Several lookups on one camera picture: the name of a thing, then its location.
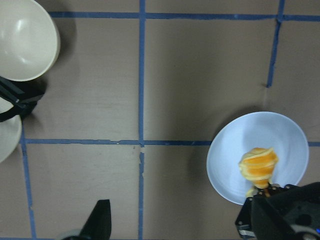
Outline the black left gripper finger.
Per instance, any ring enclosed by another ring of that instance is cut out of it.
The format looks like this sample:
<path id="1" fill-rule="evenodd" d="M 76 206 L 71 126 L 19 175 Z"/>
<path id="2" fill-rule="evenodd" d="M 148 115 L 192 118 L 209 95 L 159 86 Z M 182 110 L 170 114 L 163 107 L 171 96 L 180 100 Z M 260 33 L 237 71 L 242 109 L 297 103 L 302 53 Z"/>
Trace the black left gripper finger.
<path id="1" fill-rule="evenodd" d="M 111 232 L 110 200 L 98 200 L 78 236 L 81 240 L 109 240 Z"/>

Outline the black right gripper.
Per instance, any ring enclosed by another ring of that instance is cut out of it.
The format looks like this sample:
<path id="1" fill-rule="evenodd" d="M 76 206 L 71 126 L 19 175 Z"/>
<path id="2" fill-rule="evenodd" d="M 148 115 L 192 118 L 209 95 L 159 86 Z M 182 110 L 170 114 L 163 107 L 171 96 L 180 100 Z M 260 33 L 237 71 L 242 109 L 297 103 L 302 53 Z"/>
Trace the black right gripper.
<path id="1" fill-rule="evenodd" d="M 235 227 L 243 240 L 318 240 L 319 182 L 260 190 L 245 200 Z"/>

